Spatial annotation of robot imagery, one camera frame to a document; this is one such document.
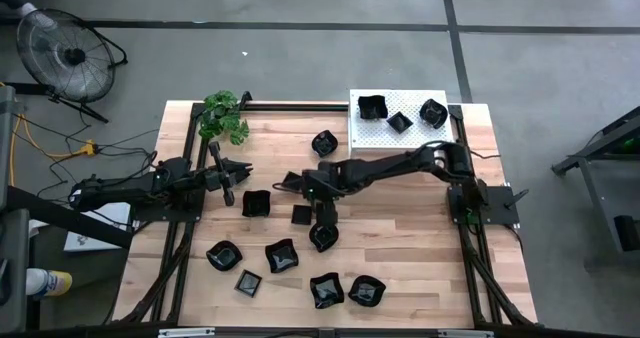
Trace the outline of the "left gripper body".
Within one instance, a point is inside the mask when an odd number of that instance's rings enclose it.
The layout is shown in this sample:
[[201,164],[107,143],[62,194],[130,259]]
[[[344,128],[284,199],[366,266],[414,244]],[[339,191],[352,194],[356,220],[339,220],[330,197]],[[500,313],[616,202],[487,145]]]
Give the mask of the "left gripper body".
[[206,169],[204,180],[206,189],[210,192],[215,190],[223,191],[223,199],[226,206],[233,206],[235,196],[232,192],[234,178],[231,171],[232,163],[228,158],[221,156],[221,148],[217,141],[208,145],[209,153],[214,158],[215,164]]

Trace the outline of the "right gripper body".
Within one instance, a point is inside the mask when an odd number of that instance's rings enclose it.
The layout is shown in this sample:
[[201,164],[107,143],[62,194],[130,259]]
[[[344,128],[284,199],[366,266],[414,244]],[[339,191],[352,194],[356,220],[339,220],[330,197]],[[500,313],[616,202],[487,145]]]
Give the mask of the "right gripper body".
[[337,168],[303,170],[301,178],[302,195],[309,201],[328,202],[345,196],[338,187]]

